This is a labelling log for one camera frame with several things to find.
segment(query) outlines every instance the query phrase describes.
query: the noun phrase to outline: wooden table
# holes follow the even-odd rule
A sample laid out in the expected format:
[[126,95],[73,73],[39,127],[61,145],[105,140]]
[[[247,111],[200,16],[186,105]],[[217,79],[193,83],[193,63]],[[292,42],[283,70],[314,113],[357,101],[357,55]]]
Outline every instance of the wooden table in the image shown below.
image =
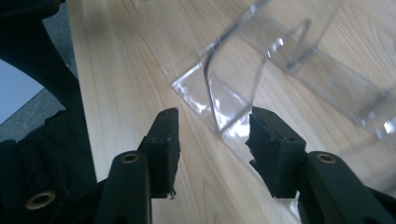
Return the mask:
[[[125,1],[67,1],[97,179],[106,178],[116,155],[137,149],[157,113],[177,106],[177,198],[153,200],[154,223],[297,222],[167,84]],[[230,8],[248,6],[235,2]],[[392,0],[346,0],[321,47],[389,88],[396,83],[394,11]],[[396,150],[273,64],[263,73],[255,106],[276,112],[307,141],[307,151],[335,153],[366,185],[396,195]]]

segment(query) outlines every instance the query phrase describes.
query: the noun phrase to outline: light wood tabletop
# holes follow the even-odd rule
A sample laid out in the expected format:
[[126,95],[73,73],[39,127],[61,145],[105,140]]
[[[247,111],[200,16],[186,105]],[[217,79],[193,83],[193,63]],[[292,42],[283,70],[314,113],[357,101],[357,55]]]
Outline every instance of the light wood tabletop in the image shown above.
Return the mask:
[[[142,22],[131,14],[131,4],[150,1],[67,1],[97,179],[107,177],[115,156],[137,149],[157,113],[176,106],[181,144],[177,196],[153,200],[153,223],[298,223],[284,203],[271,198],[248,164],[235,157],[169,85],[157,54],[166,58],[172,46],[161,52],[150,49],[147,34],[139,27]],[[141,9],[140,19],[149,13],[161,16],[158,13],[168,9],[168,2],[177,1],[163,1],[155,12]],[[193,14],[187,0],[178,2],[183,10],[172,13]],[[194,2],[216,4],[227,15],[240,15],[251,3]],[[346,0],[320,47],[380,88],[391,89],[396,86],[394,11],[393,0]],[[216,30],[232,21],[220,13],[207,13],[200,20],[213,20]],[[217,35],[210,29],[208,34],[177,29],[185,36],[214,39]],[[396,150],[337,112],[295,77],[267,63],[254,105],[276,112],[306,140],[307,151],[342,157],[364,184],[396,196]]]

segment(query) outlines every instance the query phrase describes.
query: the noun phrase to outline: black mechanism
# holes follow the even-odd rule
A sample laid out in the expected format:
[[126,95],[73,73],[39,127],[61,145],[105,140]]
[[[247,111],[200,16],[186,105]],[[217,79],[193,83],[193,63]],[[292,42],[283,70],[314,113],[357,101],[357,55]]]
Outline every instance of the black mechanism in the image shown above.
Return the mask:
[[396,200],[366,188],[344,161],[304,151],[305,140],[275,113],[253,107],[247,141],[273,197],[294,198],[303,223],[396,223]]
[[158,114],[137,151],[117,156],[110,173],[79,195],[42,189],[6,212],[1,223],[151,223],[151,199],[173,198],[180,155],[177,108]]

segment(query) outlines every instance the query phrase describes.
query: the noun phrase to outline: gray floor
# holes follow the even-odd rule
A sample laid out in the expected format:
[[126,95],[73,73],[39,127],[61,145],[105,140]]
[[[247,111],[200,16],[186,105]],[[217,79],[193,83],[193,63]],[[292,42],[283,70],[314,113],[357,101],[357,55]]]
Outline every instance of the gray floor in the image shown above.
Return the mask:
[[[44,24],[64,61],[77,75],[66,4],[61,4],[59,12],[45,19]],[[30,131],[44,124],[45,119],[62,109],[63,106],[47,90],[41,91],[0,125],[0,142],[6,139],[21,140]]]

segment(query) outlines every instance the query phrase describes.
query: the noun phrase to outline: wood grain surface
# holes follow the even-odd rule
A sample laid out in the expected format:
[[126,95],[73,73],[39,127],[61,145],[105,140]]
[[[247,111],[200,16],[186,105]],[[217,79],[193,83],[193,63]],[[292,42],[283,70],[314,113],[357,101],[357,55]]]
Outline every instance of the wood grain surface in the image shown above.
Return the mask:
[[[137,149],[157,113],[177,106],[182,149],[177,197],[153,201],[154,223],[298,223],[285,203],[272,199],[262,180],[177,96],[161,67],[174,65],[176,58],[168,55],[187,54],[183,45],[193,44],[196,50],[204,47],[206,40],[216,38],[250,2],[178,0],[180,5],[172,5],[177,1],[162,1],[156,11],[150,11],[150,1],[158,2],[67,1],[97,179],[106,178],[116,155]],[[199,8],[206,5],[209,9],[200,15]],[[140,14],[132,15],[130,6]],[[183,22],[188,25],[171,24],[177,32],[172,34],[185,36],[185,42],[171,46],[162,42],[161,51],[156,52],[148,45],[149,35],[141,25],[147,26],[154,22],[152,18],[158,20],[171,9],[175,15],[192,18]],[[346,0],[319,47],[375,85],[393,90],[394,11],[393,0]],[[205,31],[191,29],[209,21],[213,26]],[[395,149],[272,63],[264,66],[258,85],[254,105],[276,112],[306,140],[307,151],[341,156],[366,185],[396,196]]]

